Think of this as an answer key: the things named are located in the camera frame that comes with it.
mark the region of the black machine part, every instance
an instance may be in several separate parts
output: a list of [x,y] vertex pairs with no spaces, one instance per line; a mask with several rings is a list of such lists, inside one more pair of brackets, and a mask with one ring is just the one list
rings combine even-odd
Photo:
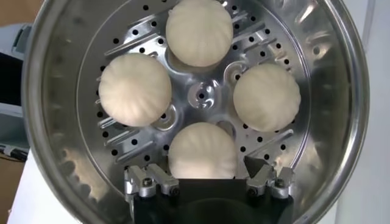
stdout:
[[264,164],[247,180],[177,180],[156,164],[133,166],[125,170],[127,201],[136,224],[290,224],[293,173],[283,169],[278,178]]

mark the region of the metal bracket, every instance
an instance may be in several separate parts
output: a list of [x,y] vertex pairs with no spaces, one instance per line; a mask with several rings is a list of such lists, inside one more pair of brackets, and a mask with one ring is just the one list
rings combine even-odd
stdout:
[[283,167],[279,176],[271,183],[271,195],[274,198],[285,199],[289,195],[289,187],[293,180],[294,172],[291,168]]
[[138,166],[132,166],[125,170],[126,194],[136,194],[143,198],[153,197],[156,194],[156,184]]
[[148,165],[147,173],[160,185],[162,194],[168,196],[178,196],[180,194],[179,180],[166,174],[158,165]]
[[251,179],[246,181],[247,193],[251,197],[259,197],[264,194],[269,181],[275,177],[274,168],[270,165],[263,165],[260,171]]

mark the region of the steamer basket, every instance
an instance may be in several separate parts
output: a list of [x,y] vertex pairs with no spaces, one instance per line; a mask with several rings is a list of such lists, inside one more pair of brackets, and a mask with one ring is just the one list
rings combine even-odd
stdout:
[[[230,133],[236,178],[252,153],[277,170],[292,167],[295,223],[319,220],[345,186],[367,127],[369,85],[358,33],[338,0],[227,0],[234,40],[218,65],[192,68],[169,51],[165,23],[176,0],[46,1],[24,65],[23,107],[30,143],[46,181],[84,223],[129,223],[125,166],[158,163],[175,134],[194,122]],[[141,52],[172,80],[172,105],[150,127],[115,122],[101,108],[99,77],[113,58]],[[284,67],[300,86],[294,122],[275,133],[248,128],[232,103],[253,65]]]

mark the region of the bolt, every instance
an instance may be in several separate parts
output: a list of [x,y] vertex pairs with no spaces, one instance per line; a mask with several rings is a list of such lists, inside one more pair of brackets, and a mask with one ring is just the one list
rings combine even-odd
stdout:
[[275,180],[275,187],[285,187],[285,181],[283,179],[276,179]]
[[253,188],[249,188],[247,191],[248,196],[250,197],[256,197],[257,196],[257,190]]
[[170,193],[171,193],[171,196],[174,196],[174,197],[179,196],[180,195],[180,189],[178,187],[174,187],[174,188],[171,189]]
[[153,183],[153,180],[149,177],[145,178],[143,181],[142,181],[142,185],[144,187],[150,187]]

